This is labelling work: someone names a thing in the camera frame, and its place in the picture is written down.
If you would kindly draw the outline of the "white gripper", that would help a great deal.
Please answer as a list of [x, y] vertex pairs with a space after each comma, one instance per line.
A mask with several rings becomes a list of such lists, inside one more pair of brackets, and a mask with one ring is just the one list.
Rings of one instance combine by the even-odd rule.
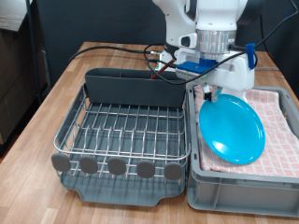
[[204, 99], [216, 103], [222, 88], [245, 92], [253, 88], [256, 54], [253, 47], [213, 54], [195, 49], [178, 50], [176, 75], [203, 87]]

